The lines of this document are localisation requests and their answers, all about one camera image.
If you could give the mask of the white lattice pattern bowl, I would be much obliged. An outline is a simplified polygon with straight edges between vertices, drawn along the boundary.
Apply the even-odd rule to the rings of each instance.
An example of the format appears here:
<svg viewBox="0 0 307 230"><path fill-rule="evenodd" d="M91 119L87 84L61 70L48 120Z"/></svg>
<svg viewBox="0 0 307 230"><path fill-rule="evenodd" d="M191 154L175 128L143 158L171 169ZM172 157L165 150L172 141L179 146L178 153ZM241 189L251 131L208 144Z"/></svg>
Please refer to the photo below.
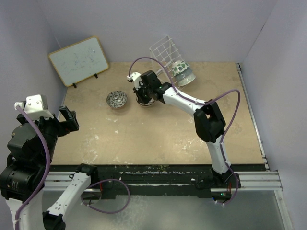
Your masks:
<svg viewBox="0 0 307 230"><path fill-rule="evenodd" d="M151 99L148 103L143 103L143 102L140 101L140 99L138 97L136 97L136 101L140 106L143 106L143 107L148 107L148 106L151 106L155 103L154 99Z"/></svg>

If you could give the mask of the grey leaf pattern bowl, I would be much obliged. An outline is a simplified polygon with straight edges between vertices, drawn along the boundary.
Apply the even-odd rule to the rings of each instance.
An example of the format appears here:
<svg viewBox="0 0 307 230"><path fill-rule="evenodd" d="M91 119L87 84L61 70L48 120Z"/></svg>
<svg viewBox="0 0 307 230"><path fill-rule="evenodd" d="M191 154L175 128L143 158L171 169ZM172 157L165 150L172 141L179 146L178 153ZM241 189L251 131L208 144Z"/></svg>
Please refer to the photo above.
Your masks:
<svg viewBox="0 0 307 230"><path fill-rule="evenodd" d="M106 103L112 109L122 108L128 100L127 95L123 91L113 91L108 94Z"/></svg>

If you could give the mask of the green leaf pattern bowl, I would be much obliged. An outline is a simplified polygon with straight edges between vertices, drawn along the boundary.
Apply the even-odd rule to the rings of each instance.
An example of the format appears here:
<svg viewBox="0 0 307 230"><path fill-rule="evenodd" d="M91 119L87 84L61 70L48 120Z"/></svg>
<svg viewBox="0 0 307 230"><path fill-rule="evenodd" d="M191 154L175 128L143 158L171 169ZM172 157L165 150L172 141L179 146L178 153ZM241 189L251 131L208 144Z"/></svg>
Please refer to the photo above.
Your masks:
<svg viewBox="0 0 307 230"><path fill-rule="evenodd" d="M184 72L187 68L189 68L189 64L185 61L176 61L172 64L171 73L172 76L175 77L176 75Z"/></svg>

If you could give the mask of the white wire dish rack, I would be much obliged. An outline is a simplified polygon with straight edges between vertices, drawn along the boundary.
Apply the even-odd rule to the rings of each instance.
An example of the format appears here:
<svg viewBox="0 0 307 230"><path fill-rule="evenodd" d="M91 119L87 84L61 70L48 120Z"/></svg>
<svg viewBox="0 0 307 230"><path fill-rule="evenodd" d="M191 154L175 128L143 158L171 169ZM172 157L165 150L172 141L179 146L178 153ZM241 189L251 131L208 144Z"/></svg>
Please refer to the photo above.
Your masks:
<svg viewBox="0 0 307 230"><path fill-rule="evenodd" d="M172 75L172 65L177 61L184 61L179 49L173 42L170 36L165 36L158 42L149 47L150 57L158 60L167 70L167 73L172 77L173 83L177 83ZM153 71L156 73L161 82L168 81L169 78L160 64L151 60Z"/></svg>

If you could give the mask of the white green patterned bowl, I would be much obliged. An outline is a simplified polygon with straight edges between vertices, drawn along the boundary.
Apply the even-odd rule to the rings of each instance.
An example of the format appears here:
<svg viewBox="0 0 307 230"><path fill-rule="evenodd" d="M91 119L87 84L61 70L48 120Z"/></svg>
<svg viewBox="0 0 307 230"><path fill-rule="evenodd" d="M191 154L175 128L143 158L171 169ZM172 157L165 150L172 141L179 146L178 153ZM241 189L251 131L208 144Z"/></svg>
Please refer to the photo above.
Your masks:
<svg viewBox="0 0 307 230"><path fill-rule="evenodd" d="M177 84L178 84L179 87L182 87L182 86L190 84L194 80L195 80L195 78L189 78L189 79L188 78L184 78L184 79L178 81Z"/></svg>

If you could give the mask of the red rimmed dotted bowl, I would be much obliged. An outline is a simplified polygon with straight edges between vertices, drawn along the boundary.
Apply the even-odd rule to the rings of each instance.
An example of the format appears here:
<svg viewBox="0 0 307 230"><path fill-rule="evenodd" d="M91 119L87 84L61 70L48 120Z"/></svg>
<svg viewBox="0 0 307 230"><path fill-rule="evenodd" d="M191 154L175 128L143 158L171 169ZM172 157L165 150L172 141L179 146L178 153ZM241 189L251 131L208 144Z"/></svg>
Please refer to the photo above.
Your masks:
<svg viewBox="0 0 307 230"><path fill-rule="evenodd" d="M187 68L184 72L175 76L177 83L184 78L196 78L191 68Z"/></svg>

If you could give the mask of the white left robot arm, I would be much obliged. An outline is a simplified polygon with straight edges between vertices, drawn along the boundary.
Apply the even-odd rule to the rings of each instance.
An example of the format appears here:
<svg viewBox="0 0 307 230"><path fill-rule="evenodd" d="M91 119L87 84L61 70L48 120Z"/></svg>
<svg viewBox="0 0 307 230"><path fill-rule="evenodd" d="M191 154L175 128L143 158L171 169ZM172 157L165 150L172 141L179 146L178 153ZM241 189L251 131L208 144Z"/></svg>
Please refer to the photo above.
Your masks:
<svg viewBox="0 0 307 230"><path fill-rule="evenodd" d="M50 171L54 150L59 137L78 131L76 112L59 107L65 121L54 115L30 118L17 107L20 125L12 132L7 147L10 154L0 174L0 191L11 210L16 230L64 230L66 218L84 190L97 186L98 169L80 164L70 184L60 198L47 210L42 210L45 180Z"/></svg>

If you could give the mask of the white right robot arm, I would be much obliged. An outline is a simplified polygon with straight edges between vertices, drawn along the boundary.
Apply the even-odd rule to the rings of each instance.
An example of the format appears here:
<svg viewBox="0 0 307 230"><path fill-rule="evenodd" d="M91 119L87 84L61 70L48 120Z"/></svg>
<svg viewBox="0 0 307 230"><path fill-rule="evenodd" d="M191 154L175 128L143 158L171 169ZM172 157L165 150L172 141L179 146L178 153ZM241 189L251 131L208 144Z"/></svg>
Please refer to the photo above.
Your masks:
<svg viewBox="0 0 307 230"><path fill-rule="evenodd" d="M134 72L127 81L134 84L133 92L140 103L147 105L151 100L160 101L179 108L193 118L197 136L207 143L209 149L214 184L217 187L229 184L233 173L222 142L226 123L217 103L207 105L206 102L198 102L171 83L161 83L152 70L143 74Z"/></svg>

